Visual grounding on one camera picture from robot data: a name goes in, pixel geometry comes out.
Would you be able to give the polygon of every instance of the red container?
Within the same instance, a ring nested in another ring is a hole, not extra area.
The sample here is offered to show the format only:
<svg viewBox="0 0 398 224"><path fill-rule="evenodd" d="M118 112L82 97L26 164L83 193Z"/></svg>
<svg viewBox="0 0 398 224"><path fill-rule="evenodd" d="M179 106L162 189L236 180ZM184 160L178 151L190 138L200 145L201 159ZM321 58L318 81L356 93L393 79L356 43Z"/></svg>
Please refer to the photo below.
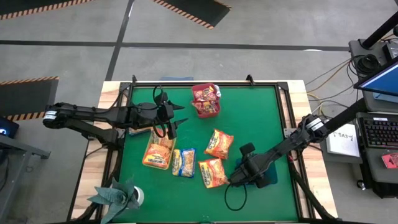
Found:
<svg viewBox="0 0 398 224"><path fill-rule="evenodd" d="M195 92L196 92L196 91L204 90L205 88L208 88L209 86L212 86L212 87L213 87L214 93L217 92L216 87L215 87L214 84L212 84L212 83L205 83L205 84L200 84L200 85L194 85L194 86L192 86L192 95L193 95L193 99L194 99L194 100L197 100L197 99L195 98ZM198 117L199 117L199 118L211 118L211 117L217 116L218 113L221 111L220 99L217 98L217 101L216 101L216 102L217 102L217 103L216 103L217 112L215 112L215 113L201 114L201 113L199 113L199 111L197 110Z"/></svg>

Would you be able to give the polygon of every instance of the green mat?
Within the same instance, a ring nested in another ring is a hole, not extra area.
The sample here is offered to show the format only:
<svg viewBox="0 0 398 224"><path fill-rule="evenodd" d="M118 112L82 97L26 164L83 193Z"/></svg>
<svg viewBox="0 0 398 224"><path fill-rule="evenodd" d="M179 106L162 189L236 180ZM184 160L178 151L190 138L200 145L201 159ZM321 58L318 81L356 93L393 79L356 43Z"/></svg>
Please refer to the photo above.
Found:
<svg viewBox="0 0 398 224"><path fill-rule="evenodd" d="M177 129L177 149L197 148L197 161L213 158L204 154L214 129L234 136L229 158L223 160L229 176L241 158L239 147L253 142L257 152L265 152L281 140L282 130L273 87L221 88L221 113L215 118L200 119L190 102L190 88L164 88L169 99L185 106L176 111L174 121L189 118ZM133 101L152 102L151 88L136 88ZM206 189L198 164L192 179L172 175L171 167L160 170L142 165L149 133L126 139L120 181L134 176L135 183L145 194L139 210L125 210L113 222L249 222L296 221L294 195L287 159L275 162L278 183L263 189L248 186L246 206L238 211L228 210L224 204L227 185ZM243 188L230 188L228 202L240 207Z"/></svg>

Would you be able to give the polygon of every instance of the computer keyboard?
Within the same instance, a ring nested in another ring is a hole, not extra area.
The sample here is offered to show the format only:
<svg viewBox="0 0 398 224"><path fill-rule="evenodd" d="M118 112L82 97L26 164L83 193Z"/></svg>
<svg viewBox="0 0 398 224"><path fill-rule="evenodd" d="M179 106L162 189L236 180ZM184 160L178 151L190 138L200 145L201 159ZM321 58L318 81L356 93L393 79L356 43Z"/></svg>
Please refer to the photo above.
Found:
<svg viewBox="0 0 398 224"><path fill-rule="evenodd" d="M369 147L398 148L398 120L375 121L369 118L361 119L364 127L364 139Z"/></svg>

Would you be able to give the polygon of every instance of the hazard stripe mat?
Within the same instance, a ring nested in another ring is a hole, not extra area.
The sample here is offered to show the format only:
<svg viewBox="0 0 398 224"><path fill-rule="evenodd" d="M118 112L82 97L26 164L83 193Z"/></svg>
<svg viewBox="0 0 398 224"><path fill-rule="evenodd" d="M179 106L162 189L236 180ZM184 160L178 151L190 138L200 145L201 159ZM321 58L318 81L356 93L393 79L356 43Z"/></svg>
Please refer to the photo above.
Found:
<svg viewBox="0 0 398 224"><path fill-rule="evenodd" d="M10 121L43 118L54 104L59 77L0 82L0 116Z"/></svg>
<svg viewBox="0 0 398 224"><path fill-rule="evenodd" d="M60 9L90 1L93 0L0 0L0 20Z"/></svg>
<svg viewBox="0 0 398 224"><path fill-rule="evenodd" d="M214 27L231 10L231 7L214 0L153 0L155 3L200 24L207 29Z"/></svg>

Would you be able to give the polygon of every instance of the concrete floor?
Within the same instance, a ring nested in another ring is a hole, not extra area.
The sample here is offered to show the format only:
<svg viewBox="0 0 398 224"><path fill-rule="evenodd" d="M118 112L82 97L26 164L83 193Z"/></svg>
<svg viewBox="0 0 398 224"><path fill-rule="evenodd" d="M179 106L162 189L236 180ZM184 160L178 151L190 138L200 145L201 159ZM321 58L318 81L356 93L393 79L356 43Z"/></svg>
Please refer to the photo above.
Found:
<svg viewBox="0 0 398 224"><path fill-rule="evenodd" d="M124 42L346 47L349 40L366 38L398 10L393 0L223 2L233 10L214 30L206 30L150 0L136 0ZM95 0L0 21L0 40L115 42L126 6L127 0ZM58 75L56 101L96 106L113 48L0 45L0 52L0 82ZM348 52L122 48L113 80L130 80L132 74L140 80L164 76L242 80L251 74L258 80L308 82L347 58ZM324 80L312 83L308 90ZM350 85L345 72L341 72L314 94L322 98ZM333 100L350 105L356 94L350 92ZM325 106L328 116L341 110L339 106ZM35 224L62 222L67 217L87 140L67 129L46 129L41 121L20 124L20 141L52 153L47 161L31 161L34 170L24 177L11 217L27 217L28 223ZM340 218L396 223L397 200L381 200L371 191L357 189L348 164L327 162L326 168Z"/></svg>

